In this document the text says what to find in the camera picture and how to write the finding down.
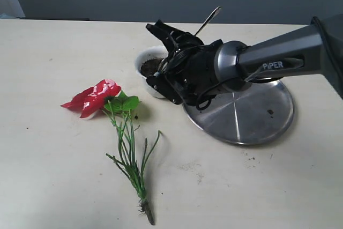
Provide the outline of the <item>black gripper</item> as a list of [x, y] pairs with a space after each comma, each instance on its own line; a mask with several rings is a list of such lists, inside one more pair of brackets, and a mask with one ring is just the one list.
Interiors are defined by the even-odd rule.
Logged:
[[163, 43], [168, 52], [174, 51], [158, 75], [146, 78], [147, 84], [176, 105], [210, 105], [216, 96], [212, 87], [218, 83], [214, 58], [223, 41], [219, 39], [204, 45], [197, 36], [161, 20], [147, 24], [146, 29]]

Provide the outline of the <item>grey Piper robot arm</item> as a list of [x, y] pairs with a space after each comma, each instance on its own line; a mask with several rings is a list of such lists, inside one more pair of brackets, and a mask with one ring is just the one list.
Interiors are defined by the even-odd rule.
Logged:
[[319, 19], [289, 33], [248, 46], [202, 40], [161, 21], [146, 29], [167, 50], [162, 68], [147, 84], [176, 105], [206, 109], [218, 94], [252, 84], [301, 75], [323, 75], [342, 94], [342, 15]]

